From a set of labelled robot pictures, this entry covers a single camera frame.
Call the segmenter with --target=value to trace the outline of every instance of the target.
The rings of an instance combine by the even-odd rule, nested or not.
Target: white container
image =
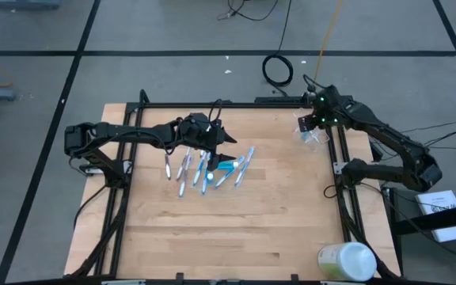
[[[367,281],[376,273],[376,258],[359,242],[327,245],[317,255],[320,269],[336,280]]]

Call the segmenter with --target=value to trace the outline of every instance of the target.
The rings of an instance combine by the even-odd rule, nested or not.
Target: black metal frame
[[[288,102],[283,102],[283,101],[265,102],[266,100],[264,98],[263,99],[259,98],[259,99],[256,99],[256,101],[259,101],[260,103],[225,102],[225,104],[223,104],[223,108],[307,108],[308,106],[305,103],[300,102],[300,99],[301,99],[301,97],[290,97],[290,98],[288,98]],[[142,102],[141,103],[127,103],[127,107],[126,107],[126,110],[124,113],[123,124],[125,124],[125,125],[129,124],[131,114],[136,109],[138,111],[137,111],[135,126],[141,126],[144,108],[210,108],[211,106],[212,106],[212,103],[150,103],[149,101],[146,101],[143,103]],[[342,127],[338,127],[338,131],[339,131],[339,140],[340,140],[341,153],[343,156],[343,160],[345,162],[348,162],[349,161],[348,144],[346,141],[346,136],[344,134],[344,129]],[[328,141],[329,155],[330,155],[330,160],[332,162],[331,166],[332,166],[333,179],[334,179],[334,181],[336,181],[337,175],[333,172],[333,162],[337,162],[336,147],[335,147],[335,143],[334,143],[334,139],[333,139],[332,130],[330,128],[327,128],[326,132],[327,132],[327,135],[329,136],[329,138],[331,138]],[[134,163],[135,163],[135,155],[136,155],[137,146],[138,146],[138,143],[131,144],[130,162],[132,165],[134,165]],[[117,160],[119,160],[119,161],[123,160],[124,147],[125,147],[125,143],[120,142],[119,149],[117,152]],[[128,185],[126,187],[123,188],[123,196],[126,197],[126,200],[129,197],[129,191],[131,188],[131,179],[133,177],[133,172],[129,173],[128,176],[129,176],[130,182],[128,183]],[[342,190],[341,185],[336,183],[337,203],[338,203],[339,209],[341,208],[341,206],[345,207],[345,205],[341,205],[341,203],[345,203],[344,199],[340,198],[343,195],[342,191],[343,190]],[[105,210],[102,233],[105,233],[107,231],[108,226],[110,225],[110,223],[112,221],[113,209],[115,206],[114,204],[115,204],[116,192],[117,192],[117,188],[111,188],[110,193],[109,193],[107,208]],[[363,231],[362,214],[360,212],[359,201],[358,201],[356,192],[353,189],[353,190],[350,190],[349,194],[350,194],[350,201],[351,201],[351,209],[353,210],[353,216],[355,217],[355,224],[359,228],[360,232],[363,233],[363,236],[365,236],[364,231]],[[127,213],[126,211],[123,213],[123,220],[125,220],[125,218],[126,218],[126,213]],[[351,241],[350,232],[343,223],[342,223],[342,231],[343,231],[344,241]],[[119,258],[120,258],[120,249],[122,246],[123,232],[124,232],[124,222],[120,225],[120,227],[116,231],[114,250],[112,251],[110,271],[108,273],[109,276],[116,277],[117,266],[118,266]],[[96,275],[100,275],[102,273],[104,259],[105,259],[105,252],[102,253],[102,255],[100,256],[100,259],[96,263],[95,272],[94,272]]]
[[[223,104],[223,108],[305,108],[307,105],[305,103],[302,103],[300,101],[301,97],[289,97],[287,100],[288,102],[267,102],[265,98],[258,98],[255,101],[258,103],[231,103],[231,102],[225,102]],[[142,124],[142,119],[143,119],[143,111],[145,108],[210,108],[212,106],[212,103],[150,103],[149,101],[145,102],[140,102],[140,103],[127,103],[125,113],[124,113],[124,118],[123,118],[123,124],[124,125],[129,125],[131,121],[131,116],[132,114],[136,111],[136,119],[135,119],[135,126],[141,126]],[[343,161],[348,162],[349,161],[349,152],[348,152],[348,142],[346,141],[346,136],[344,133],[344,129],[342,127],[338,127],[338,133],[339,133],[339,143],[340,143],[340,151],[342,153]],[[336,186],[336,193],[337,193],[337,203],[339,209],[342,207],[346,207],[345,205],[345,200],[341,199],[340,197],[343,195],[343,188],[342,185],[337,183],[337,176],[334,171],[333,171],[333,162],[337,162],[337,156],[336,156],[336,146],[334,143],[333,139],[333,133],[332,129],[330,127],[327,127],[325,129],[327,135],[329,136],[330,140],[328,141],[328,146],[329,146],[329,156],[330,156],[330,161],[331,161],[331,166],[332,166],[332,175],[333,175],[333,180],[335,181],[335,186]],[[124,147],[125,143],[120,142],[119,148],[117,151],[117,157],[116,159],[118,161],[123,161],[124,159]],[[135,163],[135,156],[136,156],[136,150],[138,147],[138,143],[132,143],[131,144],[131,149],[130,149],[130,162],[132,165]],[[122,188],[123,191],[123,199],[121,199],[121,203],[124,203],[124,201],[127,203],[128,197],[129,197],[129,192],[131,189],[131,180],[133,176],[133,172],[131,171],[129,174],[129,183],[127,184],[126,187]],[[105,210],[105,215],[104,215],[104,223],[103,223],[103,229],[102,233],[105,233],[112,221],[112,216],[113,216],[113,209],[115,206],[116,202],[116,193],[119,191],[117,188],[111,188],[109,197],[108,197],[108,202],[107,202],[107,208]],[[362,221],[362,215],[360,212],[359,208],[359,201],[358,197],[356,195],[355,190],[349,192],[350,196],[350,202],[351,202],[351,209],[353,211],[353,217],[355,220],[356,226],[359,228],[360,232],[365,236],[364,231],[363,231],[363,221]],[[126,214],[127,212],[123,212],[123,220],[126,219]],[[348,230],[348,228],[341,223],[342,225],[342,231],[343,231],[343,238],[344,241],[351,241],[352,237],[351,234]],[[101,281],[109,281],[109,280],[117,280],[116,278],[116,273],[117,273],[117,267],[119,264],[119,258],[120,258],[120,251],[121,251],[121,246],[122,246],[122,237],[124,233],[124,222],[119,226],[119,228],[116,231],[116,238],[114,241],[114,246],[113,246],[113,251],[112,251],[112,256],[111,256],[111,264],[110,264],[110,269],[109,273],[107,275],[102,274],[102,269],[103,269],[103,264],[105,262],[106,254],[105,251],[100,255],[100,258],[98,259],[96,266],[95,266],[95,271],[94,275],[92,276],[67,276],[63,279],[50,279],[50,280],[39,280],[39,281],[30,281],[30,282],[23,282],[23,283],[14,283],[14,284],[19,284],[19,285],[24,285],[24,284],[29,284],[29,285],[38,285],[38,284],[60,284],[60,285],[71,285],[71,284],[100,284]],[[185,280],[184,279],[184,274],[178,272],[176,279],[156,279],[156,280],[151,280],[151,279],[146,279],[145,284],[156,284],[156,285],[165,285],[165,284],[191,284],[191,285],[205,285],[205,284],[210,284],[210,280]],[[276,281],[276,280],[258,280],[258,281],[249,281],[249,280],[220,280],[218,282],[218,285],[262,285],[262,284],[275,284],[275,285],[312,285],[312,284],[322,284],[321,281],[298,281],[298,276],[297,275],[291,275],[291,280],[290,281]],[[429,285],[429,284],[435,284],[435,283],[425,283],[425,282],[418,282],[418,281],[410,281],[410,280],[387,280],[387,279],[372,279],[371,281],[365,282],[366,284],[415,284],[415,285]]]

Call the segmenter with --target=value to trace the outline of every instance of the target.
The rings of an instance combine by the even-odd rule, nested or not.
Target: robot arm
[[[109,187],[123,187],[126,183],[124,164],[113,161],[99,148],[109,142],[146,143],[159,149],[173,150],[184,145],[211,153],[207,168],[212,171],[219,162],[235,158],[216,154],[216,146],[224,142],[236,143],[221,126],[221,120],[208,121],[203,113],[192,113],[154,127],[129,127],[110,123],[81,123],[65,130],[64,152],[72,158],[84,158],[100,169]]]
[[[301,131],[327,126],[365,131],[402,158],[402,167],[368,165],[360,159],[351,160],[344,165],[340,175],[341,182],[347,186],[372,178],[402,183],[409,189],[426,192],[443,176],[427,147],[380,121],[366,105],[354,101],[352,96],[339,95],[335,86],[313,93],[310,102],[313,113],[298,119]]]

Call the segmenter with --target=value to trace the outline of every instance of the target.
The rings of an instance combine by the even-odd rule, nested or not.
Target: metal bracket
[[[378,165],[377,162],[369,162],[368,165]],[[334,174],[342,174],[342,169],[347,165],[347,162],[333,162],[333,172]]]
[[[145,285],[145,279],[104,281],[101,285]]]
[[[347,165],[347,162],[333,162],[333,172],[337,175],[342,174],[342,169]]]
[[[131,167],[131,161],[123,161],[123,168],[124,168],[124,173],[126,173],[126,174],[133,172],[133,168]],[[91,176],[94,174],[103,174],[103,171],[101,171],[101,169],[97,168],[96,166],[89,165],[89,164],[80,165],[79,169],[88,176]]]

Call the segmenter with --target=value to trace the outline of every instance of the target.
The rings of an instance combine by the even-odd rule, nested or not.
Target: black cable
[[[368,186],[368,187],[370,187],[370,188],[372,188],[372,189],[378,191],[379,193],[381,193],[381,190],[380,190],[380,189],[377,189],[376,187],[374,187],[374,186],[372,186],[372,185],[365,184],[365,183],[361,183],[361,184],[362,184],[362,185],[365,185],[365,186]],[[450,249],[450,248],[446,247],[445,245],[443,245],[442,243],[436,241],[433,237],[429,237],[425,232],[423,232],[423,231],[421,230],[421,228],[418,227],[418,225],[416,225],[410,218],[408,218],[408,216],[404,215],[404,214],[402,213],[402,211],[398,210],[398,209],[395,207],[395,205],[393,205],[393,203],[390,202],[390,200],[389,200],[385,195],[382,195],[382,196],[383,196],[383,199],[386,200],[386,202],[388,203],[388,205],[389,205],[390,207],[392,207],[392,209],[394,209],[395,211],[397,211],[402,217],[404,217],[404,219],[405,219],[406,221],[408,221],[409,224],[410,224],[417,232],[419,232],[420,234],[422,234],[422,235],[423,235],[424,237],[426,237],[429,241],[434,242],[435,244],[437,244],[438,246],[440,246],[441,248],[443,248],[443,249],[446,250],[447,252],[449,252],[449,253],[451,253],[451,254],[453,254],[453,255],[456,256],[456,251],[454,251],[453,249]]]
[[[380,148],[382,151],[384,151],[386,154],[388,154],[388,155],[390,155],[390,156],[391,156],[391,155],[395,155],[395,154],[391,154],[390,152],[388,152],[388,150],[386,150],[386,148],[383,147],[383,146],[381,145],[381,143],[378,142],[378,140],[377,140],[376,138],[374,138],[374,137],[370,137],[370,138],[373,139],[372,142],[375,143],[376,145],[378,145],[379,148]]]
[[[360,182],[360,184],[361,184],[361,185],[365,185],[365,186],[369,186],[369,187],[371,187],[371,188],[374,189],[374,190],[377,189],[376,187],[374,187],[374,186],[372,186],[372,185],[370,185],[370,184],[364,183],[364,182]],[[413,203],[416,203],[416,204],[419,204],[419,205],[424,205],[424,206],[438,207],[438,208],[442,208],[443,210],[448,210],[447,207],[436,206],[436,205],[430,204],[430,203],[422,203],[422,202],[418,202],[418,201],[416,201],[416,200],[414,200],[414,199],[409,199],[409,198],[407,198],[407,197],[404,197],[403,195],[399,194],[399,192],[398,192],[398,190],[397,190],[396,188],[393,188],[393,193],[395,193],[395,195],[401,197],[401,198],[404,199],[404,200],[408,200],[409,202],[413,202]]]
[[[237,12],[242,9],[242,7],[244,6],[246,1],[247,0],[242,0],[242,4],[236,10],[230,8],[230,11],[228,11],[227,13],[219,14],[218,17],[217,17],[218,21],[226,20],[228,18],[231,18],[231,17],[235,16],[237,14]]]
[[[318,87],[320,87],[322,89],[326,89],[326,87],[324,87],[323,85],[317,83],[317,81],[315,81],[314,79],[309,77],[309,75],[307,75],[307,74],[303,74],[302,78],[304,78],[304,81],[306,82],[306,84],[308,86],[318,86]]]
[[[75,219],[73,221],[73,229],[75,230],[75,227],[77,226],[77,219],[82,210],[86,207],[86,205],[91,202],[96,196],[100,195],[100,193],[103,191],[103,189],[107,188],[107,185],[103,185],[98,191],[96,191],[92,196],[90,196],[77,210],[77,214],[75,214]]]
[[[166,152],[168,155],[171,155],[171,154],[172,154],[172,152],[168,152],[168,150],[166,149],[167,145],[165,144],[165,142],[163,142],[163,140],[162,140],[159,136],[157,136],[157,135],[155,135],[155,134],[153,134],[153,133],[151,133],[151,132],[144,131],[144,130],[133,130],[133,131],[125,131],[125,132],[119,133],[118,135],[114,135],[113,137],[111,137],[110,139],[107,139],[107,141],[103,142],[103,143],[102,143],[101,145],[99,145],[99,146],[96,146],[95,148],[93,148],[92,150],[88,151],[88,152],[85,153],[84,155],[90,154],[90,153],[92,153],[93,151],[98,150],[99,148],[101,148],[101,147],[104,146],[105,144],[110,143],[110,142],[114,141],[115,139],[120,138],[121,136],[128,135],[128,134],[132,134],[132,133],[140,133],[140,134],[151,135],[151,136],[155,137],[155,138],[161,143],[161,145],[163,146],[165,152]],[[80,150],[86,149],[87,147],[89,147],[89,145],[90,145],[91,143],[93,143],[93,141],[89,142],[86,146],[82,147]]]
[[[410,132],[410,131],[423,131],[423,130],[428,130],[428,129],[432,129],[432,128],[435,128],[435,127],[449,126],[449,125],[452,125],[452,124],[456,124],[456,121],[450,122],[450,123],[441,123],[441,124],[433,125],[433,126],[430,126],[430,127],[417,127],[417,128],[413,128],[413,129],[410,129],[410,130],[401,131],[401,133]]]
[[[234,8],[232,7],[232,5],[230,4],[230,0],[227,0],[228,6],[230,7],[230,11],[233,11],[233,13],[230,15],[230,17],[232,17],[232,16],[234,16],[234,15],[240,15],[241,17],[243,17],[243,18],[245,18],[245,19],[248,19],[248,20],[251,20],[251,21],[263,21],[263,20],[265,20],[266,18],[268,18],[268,16],[270,16],[270,14],[272,13],[272,11],[274,11],[275,7],[277,6],[277,2],[278,2],[279,0],[275,0],[274,5],[273,5],[272,8],[270,9],[270,11],[268,11],[267,15],[265,15],[264,17],[259,18],[259,19],[245,16],[243,13],[240,13],[240,12],[239,12],[239,10],[243,7],[245,1],[246,1],[246,0],[242,1],[242,5],[241,5],[238,9],[234,9]]]
[[[71,162],[73,161],[74,158],[70,158],[68,160],[68,165],[70,166],[71,169],[75,170],[76,172],[80,173],[83,177],[87,177],[87,174],[85,174],[83,171],[81,171],[80,169],[74,167]]]
[[[329,190],[330,188],[332,187],[335,187],[336,185],[332,184],[332,185],[329,185],[327,186],[324,190],[323,190],[323,196],[327,199],[332,199],[332,198],[335,198],[337,196],[337,193],[333,194],[332,196],[327,196],[326,195],[326,191]]]
[[[379,258],[378,254],[371,247],[371,245],[369,244],[367,239],[362,235],[359,228],[356,226],[355,221],[353,221],[353,218],[349,215],[348,208],[346,207],[346,202],[344,200],[344,197],[341,196],[340,198],[342,201],[342,203],[339,203],[339,214],[340,214],[341,222],[351,231],[351,233],[353,234],[353,236],[356,238],[356,240],[358,242],[361,242],[364,245],[366,245],[371,250],[371,252],[374,254],[374,258],[376,260],[379,275],[383,279],[400,278],[399,276],[397,276],[393,272],[391,272],[388,269],[388,267],[386,267],[386,264],[381,260],[381,258]]]
[[[438,143],[438,142],[440,142],[440,141],[442,141],[444,139],[447,139],[447,138],[451,137],[452,135],[456,135],[456,131],[452,131],[451,133],[449,133],[447,135],[444,135],[444,136],[442,136],[440,138],[437,138],[437,139],[431,139],[431,140],[429,140],[428,142],[425,143],[425,146],[431,146],[433,144],[436,144],[436,143]]]
[[[430,146],[430,148],[439,150],[456,150],[456,146]]]
[[[281,92],[281,94],[284,97],[289,97],[289,96],[280,87],[285,87],[285,86],[290,85],[291,80],[293,80],[293,65],[291,64],[291,62],[287,58],[285,58],[282,55],[279,55],[279,52],[281,51],[281,47],[283,46],[284,35],[286,35],[286,28],[288,26],[288,18],[290,16],[290,9],[291,9],[291,0],[289,0],[289,2],[288,2],[288,11],[286,13],[286,20],[284,22],[283,34],[281,35],[281,41],[279,43],[279,48],[277,48],[277,51],[274,54],[268,55],[267,57],[265,57],[262,65],[261,65],[261,71],[263,72],[263,77],[265,78],[265,81],[267,81],[268,84],[270,84],[271,86],[276,88],[279,92]],[[267,63],[268,63],[268,61],[270,59],[278,59],[281,62],[283,62],[284,65],[286,65],[286,67],[288,68],[288,78],[285,81],[276,82],[276,81],[273,81],[272,79],[269,78],[269,76],[267,74]]]
[[[214,103],[212,104],[211,110],[209,111],[209,124],[211,124],[211,122],[212,122],[212,120],[211,120],[212,111],[214,110],[214,108],[215,108],[216,104],[218,104],[218,102],[219,102],[219,109],[218,109],[218,115],[215,117],[215,120],[219,119],[219,116],[221,116],[222,100],[218,99],[218,100],[214,101]]]

